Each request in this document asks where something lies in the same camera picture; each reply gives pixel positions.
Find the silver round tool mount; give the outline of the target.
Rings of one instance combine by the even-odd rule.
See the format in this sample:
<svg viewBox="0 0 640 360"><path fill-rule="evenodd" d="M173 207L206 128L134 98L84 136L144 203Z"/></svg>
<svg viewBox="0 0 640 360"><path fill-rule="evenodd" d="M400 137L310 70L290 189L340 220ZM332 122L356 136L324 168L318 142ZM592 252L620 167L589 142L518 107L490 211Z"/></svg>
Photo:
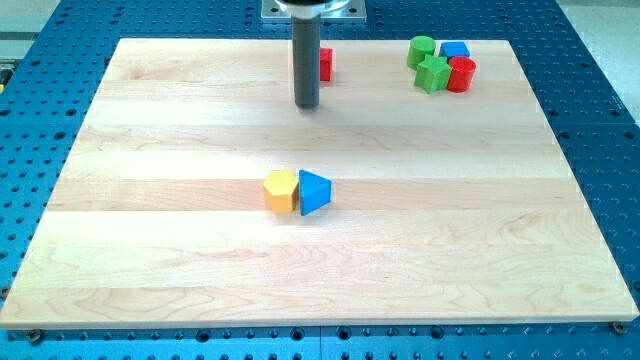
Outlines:
<svg viewBox="0 0 640 360"><path fill-rule="evenodd" d="M292 18L311 19L343 8L350 0L275 0Z"/></svg>

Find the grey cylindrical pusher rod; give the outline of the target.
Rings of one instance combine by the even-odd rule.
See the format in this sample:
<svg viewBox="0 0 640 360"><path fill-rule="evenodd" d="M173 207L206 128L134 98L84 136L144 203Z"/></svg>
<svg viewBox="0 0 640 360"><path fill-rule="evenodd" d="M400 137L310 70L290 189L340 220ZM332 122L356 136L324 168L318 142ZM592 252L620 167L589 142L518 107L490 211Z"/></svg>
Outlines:
<svg viewBox="0 0 640 360"><path fill-rule="evenodd" d="M298 108L319 105L320 20L319 15L292 19L294 100Z"/></svg>

